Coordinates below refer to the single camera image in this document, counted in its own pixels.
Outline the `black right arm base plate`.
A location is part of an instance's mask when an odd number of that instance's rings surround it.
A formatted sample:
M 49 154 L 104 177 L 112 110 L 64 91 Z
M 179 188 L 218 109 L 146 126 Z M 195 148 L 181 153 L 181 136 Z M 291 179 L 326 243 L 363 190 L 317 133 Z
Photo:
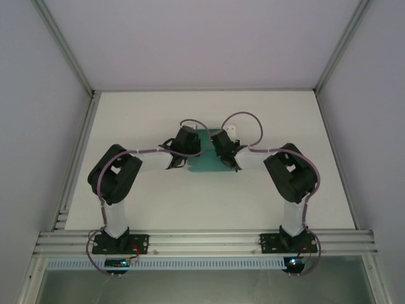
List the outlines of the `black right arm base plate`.
M 313 235 L 302 232 L 300 235 L 291 237 L 282 233 L 264 233 L 259 236 L 261 252 L 265 253 L 317 253 L 318 245 Z

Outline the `aluminium mounting rail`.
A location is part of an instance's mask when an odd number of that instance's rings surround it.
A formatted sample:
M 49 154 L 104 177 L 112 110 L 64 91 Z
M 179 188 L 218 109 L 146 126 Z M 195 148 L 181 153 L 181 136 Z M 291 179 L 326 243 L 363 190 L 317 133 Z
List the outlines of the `aluminium mounting rail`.
M 250 257 L 263 250 L 282 256 L 275 246 L 261 240 L 261 231 L 146 231 L 147 257 Z M 371 231 L 321 229 L 315 234 L 323 256 L 376 255 L 378 248 Z M 87 231 L 42 232 L 36 241 L 34 255 L 43 257 L 83 257 Z

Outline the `aluminium frame post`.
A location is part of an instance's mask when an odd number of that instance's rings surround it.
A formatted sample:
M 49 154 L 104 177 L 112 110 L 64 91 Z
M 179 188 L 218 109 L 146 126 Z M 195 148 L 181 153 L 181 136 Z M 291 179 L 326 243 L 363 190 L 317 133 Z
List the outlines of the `aluminium frame post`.
M 313 90 L 315 96 L 319 96 L 326 87 L 334 70 L 337 68 L 341 58 L 343 57 L 346 49 L 349 47 L 350 42 L 354 38 L 359 26 L 361 25 L 367 11 L 373 4 L 374 0 L 358 0 L 358 3 L 352 12 L 349 21 L 347 22 L 343 32 L 341 33 L 328 61 L 325 65 L 316 85 Z
M 84 89 L 84 91 L 87 93 L 88 96 L 93 96 L 94 90 L 89 84 L 89 81 L 85 76 L 85 73 L 80 67 L 76 57 L 74 56 L 74 53 L 69 47 L 67 40 L 65 39 L 62 31 L 60 30 L 58 24 L 56 23 L 50 9 L 47 7 L 44 0 L 30 0 L 30 2 L 37 11 L 38 15 L 40 16 L 42 22 L 46 26 L 48 32 L 50 33 L 57 47 L 59 48 L 65 61 L 70 67 L 70 70 L 76 76 L 79 84 L 82 86 L 82 88 Z

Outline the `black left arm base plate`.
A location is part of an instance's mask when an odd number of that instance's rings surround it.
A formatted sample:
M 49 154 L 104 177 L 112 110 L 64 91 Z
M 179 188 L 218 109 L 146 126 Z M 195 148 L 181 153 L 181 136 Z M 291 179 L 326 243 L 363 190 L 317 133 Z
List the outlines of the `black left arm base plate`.
M 93 255 L 146 255 L 149 247 L 148 234 L 126 234 L 118 239 L 99 234 L 94 240 Z

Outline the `teal cloth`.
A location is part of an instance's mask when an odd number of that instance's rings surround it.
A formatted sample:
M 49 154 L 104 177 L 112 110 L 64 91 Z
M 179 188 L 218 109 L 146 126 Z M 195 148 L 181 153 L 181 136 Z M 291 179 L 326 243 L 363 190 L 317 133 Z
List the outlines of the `teal cloth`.
M 209 147 L 200 156 L 187 160 L 187 170 L 192 173 L 231 172 L 232 169 L 222 163 L 220 157 L 216 154 L 215 147 L 208 140 L 208 133 L 202 129 L 197 130 L 197 133 L 201 141 L 201 149 L 205 148 L 207 144 L 209 144 Z

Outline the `aluminium side rail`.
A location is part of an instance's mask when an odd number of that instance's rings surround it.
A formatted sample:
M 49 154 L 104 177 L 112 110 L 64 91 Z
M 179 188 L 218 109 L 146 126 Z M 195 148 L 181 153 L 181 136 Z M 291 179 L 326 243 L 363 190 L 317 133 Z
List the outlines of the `aluminium side rail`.
M 77 139 L 75 140 L 72 154 L 68 161 L 68 167 L 63 181 L 63 187 L 61 189 L 61 193 L 56 204 L 56 209 L 53 213 L 51 223 L 48 227 L 48 231 L 50 232 L 53 232 L 55 230 L 59 215 L 61 214 L 61 212 L 67 211 L 68 205 L 71 203 L 75 185 L 77 183 L 77 177 L 80 173 L 80 166 L 82 163 L 85 146 L 88 141 L 88 136 L 91 131 L 100 97 L 101 91 L 95 90 L 92 92 L 92 96 L 89 98 L 89 101 L 87 103 L 86 111 L 78 130 Z

